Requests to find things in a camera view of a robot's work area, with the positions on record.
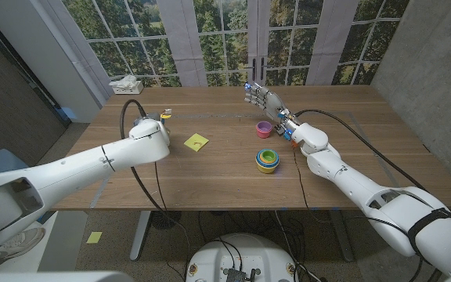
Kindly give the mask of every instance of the gray wall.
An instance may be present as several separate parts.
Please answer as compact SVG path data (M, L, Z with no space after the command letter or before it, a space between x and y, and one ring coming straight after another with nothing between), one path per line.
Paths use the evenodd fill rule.
M410 1L371 85L451 173L451 1Z
M0 30L72 121L93 120L99 106L30 0L0 0Z

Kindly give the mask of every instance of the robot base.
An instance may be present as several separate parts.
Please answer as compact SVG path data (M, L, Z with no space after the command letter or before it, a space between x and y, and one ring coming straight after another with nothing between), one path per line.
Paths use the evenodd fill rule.
M242 271L233 268L233 254L235 270L240 270L240 256L228 244L212 241L205 244L191 258L186 272L187 282L235 281L244 277L255 282L290 282L294 280L295 264L290 255L272 241L249 233L231 233L221 236L222 240L234 245L243 260Z

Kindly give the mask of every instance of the wooden table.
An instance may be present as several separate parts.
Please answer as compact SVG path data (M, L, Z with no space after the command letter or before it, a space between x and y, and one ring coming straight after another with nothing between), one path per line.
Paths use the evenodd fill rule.
M451 176L372 87L279 86L271 90L292 112L312 108L336 114L451 208ZM268 139L256 136L255 125L268 118L262 110L244 102L242 87L144 89L138 96L113 96L70 154L120 139L120 111L127 99L137 99L148 113L173 110L166 123L171 130L171 153L157 162L168 209L305 209L290 142L274 132ZM126 132L137 115L136 107L130 106ZM300 119L326 132L342 159L375 182L412 186L333 119L320 114L304 114ZM210 140L199 152L184 145L194 133ZM271 175L260 173L255 164L256 153L264 148L274 149L280 156L280 165ZM296 160L309 207L356 209L333 183L309 171L299 149ZM161 203L154 164L141 165L137 170L148 191ZM116 172L106 182L98 181L54 207L91 208L155 209L129 170Z

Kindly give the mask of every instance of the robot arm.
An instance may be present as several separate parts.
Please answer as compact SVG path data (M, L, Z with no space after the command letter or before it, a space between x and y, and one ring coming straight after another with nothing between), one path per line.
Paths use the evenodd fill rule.
M68 195L115 171L168 156L169 145L163 124L146 118L126 139L49 164L0 173L0 245Z
M312 173L334 183L366 217L404 231L369 220L391 247L405 256L420 254L451 276L451 213L441 201L417 187L392 188L375 183L341 160L326 133L301 124L277 94L257 84L246 84L245 90L245 100L266 110L279 122L277 132L299 144Z

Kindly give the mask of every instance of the tissue box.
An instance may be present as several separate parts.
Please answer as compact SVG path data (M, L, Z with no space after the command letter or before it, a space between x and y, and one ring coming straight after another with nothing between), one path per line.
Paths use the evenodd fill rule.
M142 89L144 89L144 85L141 81L137 81L135 87L131 89L120 89L116 86L113 86L114 94L140 94Z

